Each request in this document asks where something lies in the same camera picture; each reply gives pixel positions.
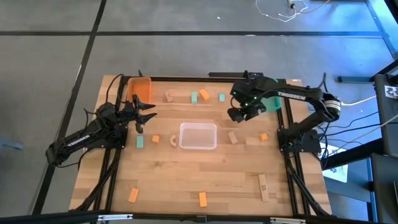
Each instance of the wooden tabletop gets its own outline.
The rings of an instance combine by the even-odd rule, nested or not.
[[[96,107],[104,103],[113,77],[104,76]],[[288,83],[301,85],[300,80]],[[135,122],[129,124],[114,190],[113,212],[292,215],[284,160],[277,143],[277,114],[266,112],[246,122],[232,122],[227,114],[231,87],[232,83],[152,82],[151,103],[156,107],[147,113],[156,112],[157,116],[144,126],[142,149],[136,148]],[[109,91],[111,102],[116,99],[117,89],[114,85]],[[191,104],[191,92],[201,89],[208,92],[210,99],[204,101],[198,97],[198,103]],[[164,91],[169,91],[173,102],[166,101]],[[225,102],[219,102],[220,92],[225,93]],[[300,122],[308,116],[305,103],[295,100],[290,103],[294,121]],[[177,147],[171,146],[169,139],[172,135],[179,137],[181,123],[216,124],[217,147],[189,150],[182,149],[178,143]],[[230,131],[238,139],[236,144],[229,140]],[[268,140],[260,141],[261,133],[267,133]],[[157,144],[151,141],[154,134],[160,136]],[[98,182],[103,155],[104,149],[95,149],[83,158],[70,208],[79,206]],[[311,154],[300,155],[308,189],[323,209],[331,213],[319,161]],[[268,202],[261,199],[259,174],[266,176]],[[139,189],[135,203],[128,201],[132,188]],[[206,192],[207,207],[199,205],[200,192]],[[303,213],[297,186],[295,192],[299,211]]]

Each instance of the transparent bin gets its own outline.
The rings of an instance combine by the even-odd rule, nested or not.
[[[183,149],[214,149],[217,146],[215,124],[182,123],[180,126],[180,147]]]

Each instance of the teal cube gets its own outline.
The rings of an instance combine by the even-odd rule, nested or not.
[[[191,94],[191,103],[192,104],[197,104],[198,103],[198,93],[197,92],[192,92],[192,94]]]
[[[144,147],[144,137],[137,136],[137,149],[141,149]]]
[[[225,94],[224,93],[220,93],[218,96],[218,99],[220,102],[224,102],[225,101]]]

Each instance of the concrete floor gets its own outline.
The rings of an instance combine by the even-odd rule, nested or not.
[[[307,2],[310,9],[321,4]],[[91,30],[99,4],[100,0],[0,0],[0,30]],[[284,4],[259,0],[270,15],[289,13]],[[106,5],[99,29],[377,31],[363,2],[333,2],[283,23],[260,15],[254,0],[113,0]],[[0,137],[25,145],[23,151],[0,149],[0,217],[31,210],[46,163],[44,151],[55,136],[87,41],[87,37],[0,37]],[[391,62],[378,37],[97,37],[68,133],[84,125],[83,107],[94,107],[103,75],[137,75],[141,69],[148,76],[205,77],[208,72],[251,70],[315,86],[327,72],[329,91],[350,103],[374,95],[373,86],[338,84],[335,77],[370,76]],[[375,111],[375,99],[344,107],[336,125]],[[353,128],[378,122],[375,115]],[[350,140],[361,133],[341,134],[338,139]],[[375,132],[360,141],[380,135]],[[77,158],[74,154],[68,162]],[[45,213],[67,211],[76,173],[76,167],[56,170]],[[363,214],[352,217],[339,210],[339,203],[348,203],[342,201],[331,199],[333,213],[364,219]]]

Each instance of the white cable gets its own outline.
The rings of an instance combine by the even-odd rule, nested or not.
[[[367,98],[367,99],[365,99],[365,100],[361,100],[361,101],[358,101],[358,102],[355,102],[355,103],[343,103],[343,102],[341,102],[341,105],[342,105],[342,106],[354,106],[354,105],[363,103],[363,102],[368,101],[368,100],[370,100],[370,99],[372,99],[372,98],[375,98],[375,97],[376,97],[376,96],[374,95],[374,96],[371,96],[371,97],[369,97],[369,98]]]
[[[260,10],[260,8],[259,8],[259,6],[257,5],[257,0],[256,0],[256,7],[257,7],[257,9],[259,10],[260,14],[263,15],[263,16],[270,17],[271,19],[276,19],[276,20],[279,20],[279,21],[282,21],[282,22],[288,22],[288,21],[291,21],[292,19],[296,18],[296,15],[301,14],[301,12],[302,12],[303,10],[308,9],[307,4],[306,4],[303,0],[291,0],[291,1],[300,1],[300,2],[302,2],[303,5],[304,5],[304,8],[302,8],[300,11],[298,11],[298,10],[296,10],[296,8],[294,8],[294,14],[291,15],[291,16],[284,16],[284,15],[278,13],[278,16],[282,16],[282,17],[284,17],[284,18],[289,18],[289,19],[287,19],[287,20],[283,20],[283,19],[279,19],[279,18],[274,18],[274,17],[272,17],[272,16],[270,16],[270,15],[268,15],[268,14],[262,13],[261,10]]]
[[[346,144],[344,144],[343,146],[341,146],[340,148],[338,148],[335,152],[339,151],[339,150],[342,149],[344,146],[348,145],[350,142],[356,141],[357,139],[360,139],[361,137],[367,136],[368,134],[372,133],[373,131],[375,131],[375,130],[377,130],[377,129],[383,127],[383,126],[385,126],[386,124],[390,123],[391,121],[393,121],[393,120],[396,119],[396,118],[398,118],[398,114],[395,115],[395,116],[393,116],[390,120],[388,120],[388,121],[384,122],[383,124],[379,125],[378,127],[376,127],[376,128],[374,128],[374,129],[368,131],[367,133],[361,135],[360,137],[357,137],[357,138],[354,138],[354,139],[351,140],[351,141],[348,141]]]

